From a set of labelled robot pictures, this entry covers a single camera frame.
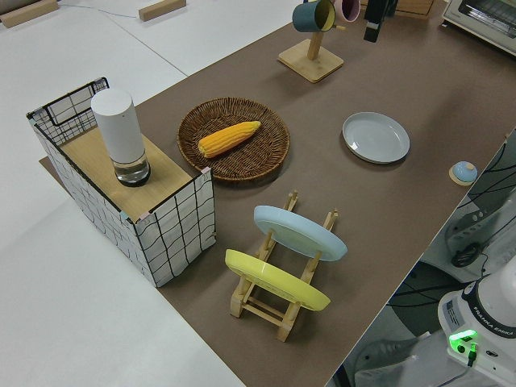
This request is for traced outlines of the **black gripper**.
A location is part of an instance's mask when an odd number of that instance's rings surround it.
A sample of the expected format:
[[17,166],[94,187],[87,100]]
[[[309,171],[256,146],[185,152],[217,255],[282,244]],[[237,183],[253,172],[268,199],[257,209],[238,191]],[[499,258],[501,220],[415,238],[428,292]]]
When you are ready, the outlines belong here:
[[364,32],[364,40],[376,43],[385,17],[392,17],[397,8],[397,0],[369,0],[365,10],[368,21]]

